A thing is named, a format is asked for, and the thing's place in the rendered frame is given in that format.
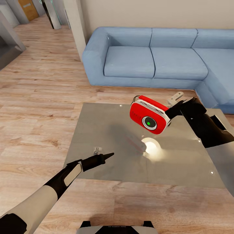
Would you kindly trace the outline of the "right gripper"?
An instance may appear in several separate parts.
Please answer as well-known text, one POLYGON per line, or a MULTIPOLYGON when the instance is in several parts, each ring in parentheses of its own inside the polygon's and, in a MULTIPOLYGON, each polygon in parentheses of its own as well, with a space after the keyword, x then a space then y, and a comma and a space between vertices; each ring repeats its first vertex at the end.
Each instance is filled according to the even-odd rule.
POLYGON ((169 108, 168 110, 165 111, 165 114, 170 118, 173 119, 174 117, 176 117, 177 115, 180 115, 177 113, 176 108, 177 106, 182 102, 183 100, 181 100, 180 102, 178 102, 177 104, 175 104, 172 108, 169 108))

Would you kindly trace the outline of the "radio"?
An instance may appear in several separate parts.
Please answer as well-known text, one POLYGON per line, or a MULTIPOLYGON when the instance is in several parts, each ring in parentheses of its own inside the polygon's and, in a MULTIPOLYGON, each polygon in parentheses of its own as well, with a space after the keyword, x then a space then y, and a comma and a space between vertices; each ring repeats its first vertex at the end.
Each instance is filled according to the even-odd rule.
POLYGON ((131 103, 130 118, 153 134, 161 134, 171 119, 165 114, 166 106, 145 96, 131 103), (148 124, 149 123, 149 124, 148 124))

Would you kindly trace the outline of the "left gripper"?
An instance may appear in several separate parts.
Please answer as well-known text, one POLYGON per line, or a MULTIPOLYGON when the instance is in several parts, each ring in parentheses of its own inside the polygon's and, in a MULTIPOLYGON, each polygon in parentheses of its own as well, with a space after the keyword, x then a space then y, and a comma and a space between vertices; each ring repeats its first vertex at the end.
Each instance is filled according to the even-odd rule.
POLYGON ((114 153, 109 153, 109 154, 105 154, 105 155, 99 154, 99 155, 94 155, 94 156, 89 157, 88 160, 89 160, 90 166, 91 166, 90 169, 97 167, 101 164, 105 164, 106 163, 105 160, 113 155, 114 155, 114 153))

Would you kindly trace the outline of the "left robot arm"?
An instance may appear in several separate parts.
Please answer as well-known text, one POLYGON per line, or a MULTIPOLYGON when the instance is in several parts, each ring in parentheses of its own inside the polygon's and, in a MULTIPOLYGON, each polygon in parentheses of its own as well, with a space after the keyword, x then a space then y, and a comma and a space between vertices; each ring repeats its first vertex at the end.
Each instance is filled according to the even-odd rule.
POLYGON ((100 151, 101 147, 94 147, 93 156, 68 163, 29 198, 4 213, 0 217, 0 234, 33 234, 82 169, 85 172, 105 164, 105 160, 114 155, 103 155, 100 151))

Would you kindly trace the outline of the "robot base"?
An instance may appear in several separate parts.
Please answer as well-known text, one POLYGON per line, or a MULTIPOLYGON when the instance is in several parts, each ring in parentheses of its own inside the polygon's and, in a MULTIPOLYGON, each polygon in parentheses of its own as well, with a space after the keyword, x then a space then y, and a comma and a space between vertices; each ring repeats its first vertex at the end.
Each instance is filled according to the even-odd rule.
POLYGON ((76 234, 159 234, 151 221, 144 221, 143 226, 91 226, 90 221, 83 221, 76 234))

